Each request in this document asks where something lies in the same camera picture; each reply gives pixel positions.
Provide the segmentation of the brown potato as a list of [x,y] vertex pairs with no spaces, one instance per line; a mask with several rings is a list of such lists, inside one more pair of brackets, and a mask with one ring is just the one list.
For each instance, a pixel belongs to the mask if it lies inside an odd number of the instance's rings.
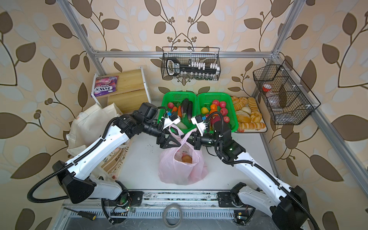
[[192,163],[192,157],[190,155],[184,155],[182,157],[182,162],[191,164]]

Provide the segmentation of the cream canvas tote bag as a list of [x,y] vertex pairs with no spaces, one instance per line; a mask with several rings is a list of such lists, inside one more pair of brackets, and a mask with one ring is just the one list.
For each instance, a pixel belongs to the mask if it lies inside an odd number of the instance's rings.
[[[102,136],[107,123],[114,117],[123,115],[120,109],[113,103],[104,108],[95,104],[81,112],[71,124],[71,130],[67,134],[67,152],[71,157],[77,156],[100,136]],[[117,180],[123,162],[127,156],[130,141],[127,141],[110,152],[93,170],[95,177]]]

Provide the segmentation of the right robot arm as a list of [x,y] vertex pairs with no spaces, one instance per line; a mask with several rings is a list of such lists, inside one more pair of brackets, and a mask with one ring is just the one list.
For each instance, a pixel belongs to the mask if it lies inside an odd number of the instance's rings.
[[195,149],[213,147],[216,156],[226,165],[243,172],[260,190],[238,183],[231,190],[235,206],[250,205],[270,216],[280,230],[298,230],[309,220],[314,229],[317,221],[310,213],[306,192],[272,175],[246,149],[232,138],[232,132],[220,112],[208,117],[191,118],[197,130],[190,134]]

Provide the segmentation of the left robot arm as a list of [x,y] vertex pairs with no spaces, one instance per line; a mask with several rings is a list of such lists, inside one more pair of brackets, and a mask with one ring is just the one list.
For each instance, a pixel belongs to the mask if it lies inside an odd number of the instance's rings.
[[[143,103],[132,114],[123,114],[112,118],[104,129],[102,136],[80,154],[67,162],[59,161],[53,166],[54,172],[38,183],[28,192],[27,199],[33,203],[49,203],[69,199],[78,204],[86,199],[112,200],[122,206],[128,202],[128,189],[120,181],[108,181],[92,178],[93,170],[117,147],[141,133],[156,137],[162,149],[180,147],[166,129],[180,123],[177,113],[166,112],[158,124],[154,123],[159,108],[151,103]],[[34,192],[45,182],[56,177],[65,196],[53,198],[36,198]]]

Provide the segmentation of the pink plastic grocery bag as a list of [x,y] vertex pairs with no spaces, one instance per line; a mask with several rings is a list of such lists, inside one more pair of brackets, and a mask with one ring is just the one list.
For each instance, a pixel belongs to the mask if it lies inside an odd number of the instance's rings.
[[[169,133],[175,136],[190,136],[197,131],[193,129],[184,134],[178,126],[169,126]],[[182,157],[190,155],[192,163],[183,163]],[[165,149],[159,160],[158,175],[166,184],[187,186],[203,180],[208,175],[208,168],[201,150],[195,150],[193,145],[185,143],[180,147]]]

